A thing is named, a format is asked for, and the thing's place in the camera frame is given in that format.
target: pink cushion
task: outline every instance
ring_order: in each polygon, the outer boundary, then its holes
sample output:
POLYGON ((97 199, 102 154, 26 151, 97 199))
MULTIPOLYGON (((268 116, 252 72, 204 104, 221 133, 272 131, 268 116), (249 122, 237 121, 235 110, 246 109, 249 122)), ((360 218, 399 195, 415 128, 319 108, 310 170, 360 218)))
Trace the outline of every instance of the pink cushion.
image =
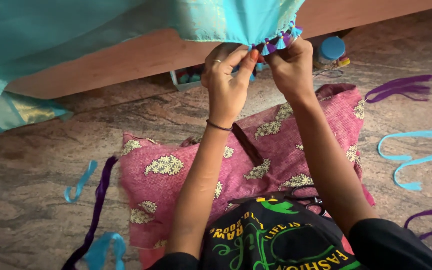
MULTIPOLYGON (((354 163, 361 180, 361 162, 356 149, 363 126, 361 95, 352 84, 323 85, 316 95, 336 139, 354 163)), ((251 159, 230 133, 208 223, 223 215, 232 199, 286 190, 311 181, 296 120, 288 104, 274 106, 237 124, 265 163, 253 169, 251 159)), ((178 193, 199 146, 190 145, 190 141, 185 141, 182 147, 155 144, 128 132, 123 134, 121 185, 131 208, 129 242, 132 246, 144 249, 164 246, 178 193)), ((368 202, 374 205, 371 195, 363 185, 362 188, 368 202)))

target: bracelet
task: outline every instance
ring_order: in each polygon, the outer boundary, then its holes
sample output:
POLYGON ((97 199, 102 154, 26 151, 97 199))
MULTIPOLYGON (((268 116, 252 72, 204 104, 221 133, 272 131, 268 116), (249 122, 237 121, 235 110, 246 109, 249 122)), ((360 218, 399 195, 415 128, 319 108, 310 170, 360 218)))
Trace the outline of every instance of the bracelet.
POLYGON ((225 131, 231 131, 231 130, 233 130, 233 127, 231 127, 231 128, 224 128, 224 127, 222 127, 222 126, 218 126, 217 124, 211 123, 211 122, 209 121, 209 119, 206 119, 206 123, 208 123, 209 125, 211 125, 211 126, 213 126, 213 127, 217 127, 217 128, 219 128, 219 129, 222 129, 222 130, 225 130, 225 131))

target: floor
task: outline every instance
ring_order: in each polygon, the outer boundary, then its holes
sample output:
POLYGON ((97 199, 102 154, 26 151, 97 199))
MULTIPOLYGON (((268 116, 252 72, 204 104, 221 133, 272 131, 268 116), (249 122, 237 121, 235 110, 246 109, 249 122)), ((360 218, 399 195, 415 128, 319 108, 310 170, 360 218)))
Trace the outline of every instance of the floor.
MULTIPOLYGON (((345 37, 351 64, 344 75, 315 78, 315 86, 352 83, 364 95, 389 80, 432 74, 432 10, 373 23, 345 37)), ((245 117, 285 100, 269 70, 249 86, 245 117)), ((75 111, 63 123, 50 120, 0 134, 0 269, 59 269, 81 245, 91 222, 93 190, 104 161, 121 148, 122 132, 179 144, 200 134, 208 114, 207 93, 196 88, 176 92, 167 74, 134 80, 60 98, 75 111), (73 186, 88 162, 100 166, 79 201, 66 203, 63 191, 73 186)), ((432 162, 409 166, 401 182, 422 181, 423 190, 408 191, 392 182, 398 163, 378 156, 379 140, 390 133, 432 129, 432 95, 428 102, 391 96, 366 104, 359 136, 363 182, 382 218, 403 224, 414 213, 432 208, 432 162)), ((431 139, 389 139, 389 154, 432 154, 431 139)), ((129 208, 113 170, 96 235, 120 233, 128 241, 129 208)), ((417 218, 410 228, 418 235, 432 230, 432 216, 417 218)), ((424 241, 432 249, 432 236, 424 241)), ((138 254, 129 247, 127 269, 139 269, 138 254)), ((114 260, 106 269, 114 269, 114 260)))

